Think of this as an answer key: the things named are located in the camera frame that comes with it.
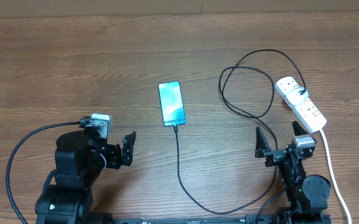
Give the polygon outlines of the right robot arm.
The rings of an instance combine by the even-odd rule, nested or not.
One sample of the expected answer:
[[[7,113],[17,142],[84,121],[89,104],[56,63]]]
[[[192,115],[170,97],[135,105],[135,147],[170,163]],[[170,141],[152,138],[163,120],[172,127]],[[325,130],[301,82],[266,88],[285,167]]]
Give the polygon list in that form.
[[[260,127],[256,128],[256,158],[265,158],[266,167],[276,167],[284,189],[268,199],[259,209],[256,223],[330,223],[323,211],[328,207],[331,183],[321,175],[307,175],[302,161],[313,156],[317,141],[297,121],[292,122],[294,138],[284,149],[272,150]],[[285,193],[288,207],[262,217],[266,206]]]

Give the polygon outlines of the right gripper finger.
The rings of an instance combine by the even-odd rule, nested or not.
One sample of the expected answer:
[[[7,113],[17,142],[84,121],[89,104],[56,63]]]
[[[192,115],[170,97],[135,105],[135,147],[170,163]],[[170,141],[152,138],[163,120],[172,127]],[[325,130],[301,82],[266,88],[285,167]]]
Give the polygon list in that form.
[[[307,134],[307,131],[305,129],[303,129],[302,126],[297,121],[292,122],[292,127],[294,130],[295,136],[301,136],[301,135]]]
[[[268,153],[271,152],[271,148],[262,132],[262,129],[256,127],[256,148],[254,156],[256,158],[266,157]]]

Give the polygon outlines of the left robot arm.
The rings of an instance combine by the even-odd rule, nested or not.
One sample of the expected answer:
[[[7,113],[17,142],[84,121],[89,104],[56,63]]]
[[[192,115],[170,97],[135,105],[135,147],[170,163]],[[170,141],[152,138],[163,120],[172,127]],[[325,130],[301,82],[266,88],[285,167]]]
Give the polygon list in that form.
[[[48,175],[35,205],[36,222],[44,224],[114,223],[112,214],[92,212],[92,185],[105,169],[130,166],[136,133],[123,144],[108,144],[94,131],[74,131],[56,142],[56,169]]]

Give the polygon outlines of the blue Galaxy smartphone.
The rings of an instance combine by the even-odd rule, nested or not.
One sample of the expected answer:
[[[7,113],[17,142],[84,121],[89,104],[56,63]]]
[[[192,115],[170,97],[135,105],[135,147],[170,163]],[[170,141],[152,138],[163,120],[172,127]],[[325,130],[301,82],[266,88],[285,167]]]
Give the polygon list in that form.
[[[180,83],[178,81],[158,85],[162,120],[165,127],[186,123]]]

